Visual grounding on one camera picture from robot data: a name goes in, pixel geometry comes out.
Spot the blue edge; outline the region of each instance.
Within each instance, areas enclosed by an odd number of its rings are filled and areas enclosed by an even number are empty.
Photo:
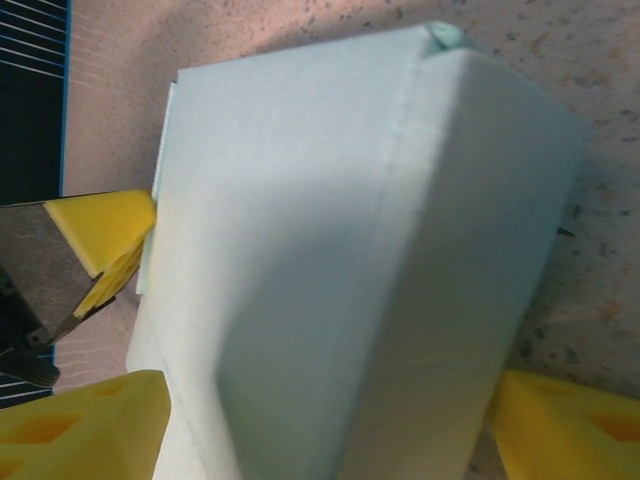
[[[63,182],[64,182],[64,155],[66,145],[66,133],[67,133],[67,99],[69,95],[69,59],[71,48],[71,0],[67,1],[67,32],[66,32],[66,45],[65,45],[65,67],[64,67],[64,85],[62,93],[62,141],[60,142],[60,184],[58,187],[58,194],[62,196]],[[50,359],[52,363],[55,363],[56,347],[51,345],[42,355],[38,355],[39,358]],[[48,397],[53,395],[52,388],[40,388],[31,384],[18,381],[13,377],[7,375],[0,375],[0,410],[3,408],[12,407],[21,403],[37,400],[38,398]]]

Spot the foam block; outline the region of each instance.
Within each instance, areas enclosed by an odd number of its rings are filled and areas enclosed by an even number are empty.
[[[179,73],[127,360],[173,398],[155,478],[462,476],[587,129],[442,28]]]

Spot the speckled countertop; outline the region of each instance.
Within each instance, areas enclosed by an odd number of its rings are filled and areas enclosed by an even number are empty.
[[[594,126],[510,366],[640,398],[637,0],[75,0],[67,194],[148,187],[176,71],[430,20],[464,27]],[[125,292],[59,346],[60,390],[124,371]],[[489,434],[470,479],[503,479]]]

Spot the yellow foam pad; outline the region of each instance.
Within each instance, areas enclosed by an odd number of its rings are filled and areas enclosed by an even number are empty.
[[[148,192],[129,190],[45,202],[47,212],[92,278],[102,274],[74,312],[82,318],[115,295],[138,267],[155,222]]]
[[[150,480],[170,410],[151,370],[0,410],[0,479]]]
[[[508,371],[490,420],[509,480],[640,479],[640,401]]]

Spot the beige surface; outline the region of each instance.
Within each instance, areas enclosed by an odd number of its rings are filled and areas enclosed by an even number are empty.
[[[640,4],[637,0],[75,0],[67,194],[149,186],[179,68],[427,20],[479,43],[594,123],[510,365],[640,398]],[[135,296],[59,345],[60,389],[124,371]],[[503,478],[480,439],[469,479]]]

